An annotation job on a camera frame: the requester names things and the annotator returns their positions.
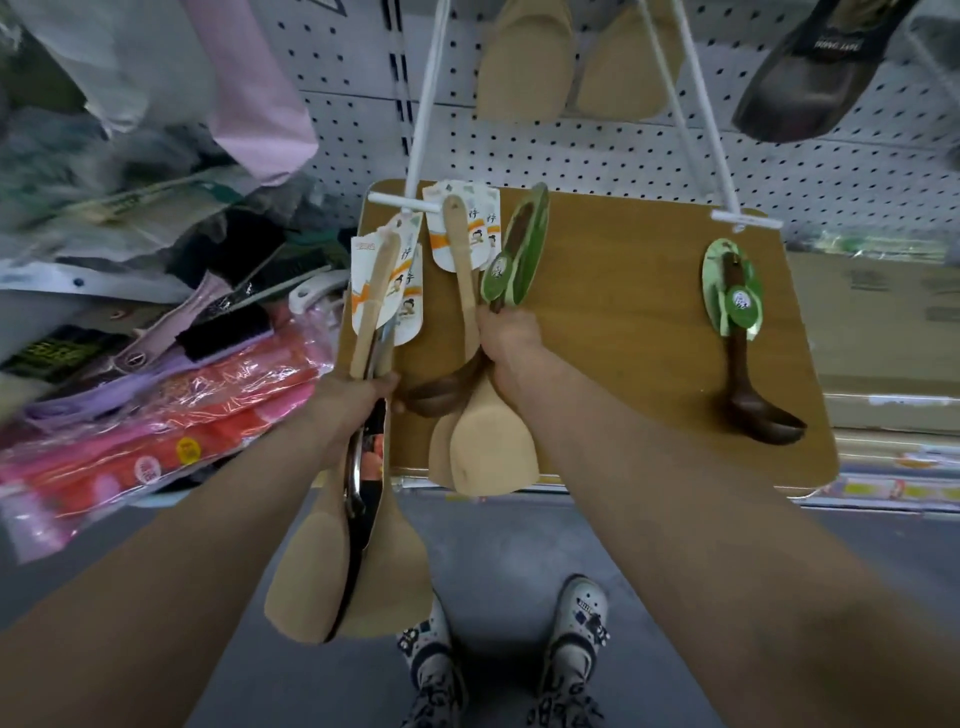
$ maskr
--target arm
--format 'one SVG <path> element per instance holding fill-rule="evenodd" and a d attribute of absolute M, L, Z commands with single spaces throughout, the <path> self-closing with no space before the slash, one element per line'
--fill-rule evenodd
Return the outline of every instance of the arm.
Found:
<path fill-rule="evenodd" d="M 952 643 L 816 521 L 545 349 L 533 314 L 479 318 L 498 387 L 731 728 L 955 722 Z"/>
<path fill-rule="evenodd" d="M 3 722 L 182 725 L 314 476 L 396 376 L 325 376 L 208 482 L 0 635 Z"/>

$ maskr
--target black bristles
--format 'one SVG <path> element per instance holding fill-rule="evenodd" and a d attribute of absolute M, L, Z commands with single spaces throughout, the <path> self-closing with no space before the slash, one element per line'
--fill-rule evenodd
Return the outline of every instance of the black bristles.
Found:
<path fill-rule="evenodd" d="M 267 309 L 254 303 L 188 328 L 177 337 L 177 343 L 190 361 L 198 362 L 236 350 L 271 330 Z"/>

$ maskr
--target shoe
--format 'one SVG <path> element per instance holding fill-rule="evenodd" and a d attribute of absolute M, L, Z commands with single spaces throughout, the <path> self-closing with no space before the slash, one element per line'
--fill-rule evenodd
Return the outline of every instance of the shoe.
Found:
<path fill-rule="evenodd" d="M 553 635 L 546 648 L 542 683 L 550 668 L 572 667 L 587 681 L 593 673 L 597 650 L 607 644 L 607 595 L 581 574 L 570 576 L 557 599 Z"/>
<path fill-rule="evenodd" d="M 436 682 L 436 677 L 452 674 L 455 700 L 461 708 L 467 705 L 464 679 L 453 656 L 450 628 L 436 593 L 433 594 L 430 617 L 397 634 L 396 646 L 403 653 L 410 679 L 418 692 L 425 684 Z"/>

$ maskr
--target yellow sticker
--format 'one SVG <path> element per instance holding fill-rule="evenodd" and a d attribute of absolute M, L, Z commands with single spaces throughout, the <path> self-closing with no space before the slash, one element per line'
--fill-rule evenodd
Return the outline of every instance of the yellow sticker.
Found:
<path fill-rule="evenodd" d="M 845 496 L 875 496 L 876 491 L 872 483 L 847 483 L 843 489 Z"/>
<path fill-rule="evenodd" d="M 177 442 L 177 457 L 183 465 L 193 465 L 200 460 L 200 456 L 200 443 L 192 437 L 184 437 Z"/>

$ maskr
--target clothing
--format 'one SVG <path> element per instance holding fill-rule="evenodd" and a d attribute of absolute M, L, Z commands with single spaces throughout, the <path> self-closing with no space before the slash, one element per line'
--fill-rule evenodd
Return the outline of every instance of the clothing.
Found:
<path fill-rule="evenodd" d="M 401 728 L 459 728 L 463 690 L 449 659 L 446 667 L 425 674 L 420 692 Z M 527 714 L 528 726 L 537 728 L 603 728 L 606 720 L 575 667 L 557 664 L 547 671 L 537 704 Z"/>

